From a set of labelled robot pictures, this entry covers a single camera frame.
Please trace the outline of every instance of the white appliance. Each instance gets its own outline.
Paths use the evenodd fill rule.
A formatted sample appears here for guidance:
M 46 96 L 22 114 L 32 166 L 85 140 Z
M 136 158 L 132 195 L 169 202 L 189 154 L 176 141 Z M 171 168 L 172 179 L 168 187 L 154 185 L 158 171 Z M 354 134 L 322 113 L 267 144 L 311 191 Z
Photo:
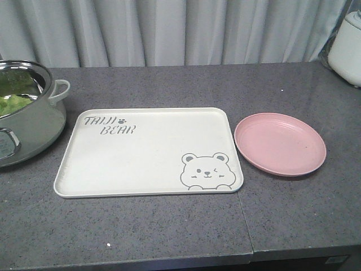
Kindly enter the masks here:
M 328 63 L 342 78 L 361 86 L 361 11 L 346 15 L 328 55 Z

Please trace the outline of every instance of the plate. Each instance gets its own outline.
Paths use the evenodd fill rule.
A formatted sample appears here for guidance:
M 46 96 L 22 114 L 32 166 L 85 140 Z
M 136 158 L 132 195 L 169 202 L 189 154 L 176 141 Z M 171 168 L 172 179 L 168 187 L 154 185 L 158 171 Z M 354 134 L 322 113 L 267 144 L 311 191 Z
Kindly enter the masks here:
M 258 113 L 241 120 L 234 133 L 238 150 L 257 168 L 278 176 L 301 176 L 326 158 L 322 137 L 301 120 Z

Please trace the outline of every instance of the white tray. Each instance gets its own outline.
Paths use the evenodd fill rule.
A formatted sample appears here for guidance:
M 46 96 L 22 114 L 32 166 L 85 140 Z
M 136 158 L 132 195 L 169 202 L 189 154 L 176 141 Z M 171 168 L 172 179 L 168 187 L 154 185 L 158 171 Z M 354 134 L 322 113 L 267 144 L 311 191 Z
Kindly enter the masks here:
M 54 190 L 83 198 L 231 193 L 242 184 L 222 110 L 112 109 L 79 115 Z

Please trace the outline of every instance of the countertop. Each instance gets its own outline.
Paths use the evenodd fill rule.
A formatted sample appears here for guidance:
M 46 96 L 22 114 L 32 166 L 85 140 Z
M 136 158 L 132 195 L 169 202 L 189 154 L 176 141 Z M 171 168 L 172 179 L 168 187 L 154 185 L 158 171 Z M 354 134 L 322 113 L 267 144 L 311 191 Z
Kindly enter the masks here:
M 361 91 L 320 63 L 55 68 L 71 83 L 47 150 L 0 169 L 0 269 L 161 270 L 353 254 L 361 247 Z M 53 183 L 77 116 L 96 108 L 218 107 L 231 131 L 277 112 L 312 126 L 327 157 L 278 177 L 240 154 L 231 194 L 63 199 Z

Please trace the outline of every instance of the curtain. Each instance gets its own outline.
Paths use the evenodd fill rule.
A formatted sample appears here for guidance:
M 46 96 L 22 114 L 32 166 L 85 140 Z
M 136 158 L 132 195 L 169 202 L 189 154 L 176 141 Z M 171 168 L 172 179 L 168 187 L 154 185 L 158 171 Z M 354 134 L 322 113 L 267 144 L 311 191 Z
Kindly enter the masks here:
M 346 0 L 1 0 L 0 54 L 47 67 L 308 62 Z

